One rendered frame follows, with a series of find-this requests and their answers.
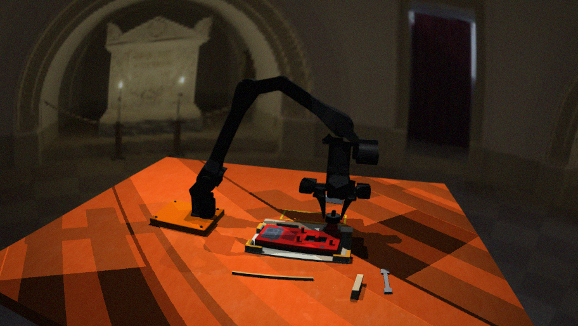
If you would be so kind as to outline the black wheel with grey hub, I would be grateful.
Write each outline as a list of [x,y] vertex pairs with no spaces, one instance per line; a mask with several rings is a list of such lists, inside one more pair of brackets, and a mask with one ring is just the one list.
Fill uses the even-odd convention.
[[340,217],[338,213],[335,213],[335,216],[332,216],[331,213],[326,214],[325,222],[329,224],[339,224]]

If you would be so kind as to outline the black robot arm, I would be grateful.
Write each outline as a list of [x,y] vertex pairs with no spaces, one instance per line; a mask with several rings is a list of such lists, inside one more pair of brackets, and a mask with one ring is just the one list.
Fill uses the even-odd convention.
[[[300,103],[317,115],[336,136],[340,137],[334,138],[328,134],[322,139],[322,143],[329,144],[328,162],[349,164],[350,151],[353,147],[352,159],[356,160],[356,164],[377,165],[379,159],[378,140],[374,138],[358,139],[357,133],[353,131],[354,123],[346,113],[318,100],[310,92],[283,75],[258,81],[253,78],[245,79],[236,85],[231,110],[222,126],[212,154],[196,177],[196,183],[189,189],[191,216],[212,218],[215,214],[215,198],[211,191],[223,181],[223,174],[227,170],[226,167],[223,167],[224,158],[236,130],[245,112],[258,95],[271,91],[281,91]],[[343,137],[350,142],[344,141]],[[344,173],[343,176],[335,176],[331,172],[328,178],[327,197],[343,200],[346,195],[353,195],[355,182],[350,180],[348,172],[347,174]]]

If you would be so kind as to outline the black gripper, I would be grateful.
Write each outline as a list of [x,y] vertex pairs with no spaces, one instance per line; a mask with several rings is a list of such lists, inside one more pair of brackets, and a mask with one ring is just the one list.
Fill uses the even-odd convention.
[[[317,183],[317,179],[314,178],[303,178],[302,181],[300,182],[300,186],[299,186],[299,193],[304,193],[304,194],[311,194],[313,193],[313,197],[316,197],[320,207],[321,207],[321,211],[322,211],[322,217],[324,218],[325,216],[325,210],[326,210],[326,191],[327,191],[327,187],[328,187],[328,178],[330,177],[331,172],[333,172],[333,175],[335,176],[343,176],[344,173],[347,174],[347,172],[349,172],[349,164],[334,164],[331,162],[328,162],[327,165],[327,172],[326,172],[326,184],[324,183]],[[353,201],[356,201],[356,197],[359,199],[370,199],[370,195],[371,195],[371,187],[369,185],[369,183],[357,183],[357,186],[355,186],[354,188],[354,194],[353,195],[346,195],[346,198],[344,200],[344,205],[342,207],[342,213],[341,213],[341,218],[340,220],[342,220],[349,204]]]

